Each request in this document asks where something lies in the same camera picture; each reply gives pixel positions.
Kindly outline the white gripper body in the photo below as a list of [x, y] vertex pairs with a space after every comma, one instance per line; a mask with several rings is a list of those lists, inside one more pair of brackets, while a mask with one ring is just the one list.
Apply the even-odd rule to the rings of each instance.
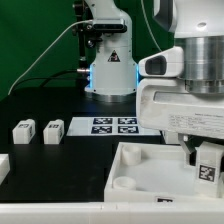
[[224, 94], [192, 93], [179, 78], [181, 47], [139, 61], [136, 115], [144, 128], [224, 139]]

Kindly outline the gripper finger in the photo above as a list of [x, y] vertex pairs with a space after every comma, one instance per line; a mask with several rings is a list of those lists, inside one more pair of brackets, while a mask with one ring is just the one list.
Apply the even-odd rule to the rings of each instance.
[[186, 164], [194, 166], [196, 164], [196, 148], [192, 142], [193, 137], [187, 134], [178, 134], [178, 141], [185, 152]]

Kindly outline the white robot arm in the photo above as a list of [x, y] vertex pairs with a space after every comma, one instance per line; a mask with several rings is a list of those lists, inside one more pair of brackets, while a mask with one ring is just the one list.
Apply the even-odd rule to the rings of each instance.
[[170, 131], [198, 165], [219, 165], [224, 148], [224, 0], [153, 0], [153, 16], [174, 34], [172, 48], [135, 62], [132, 21], [114, 0], [84, 0], [96, 46], [85, 91], [105, 101], [136, 96], [144, 128]]

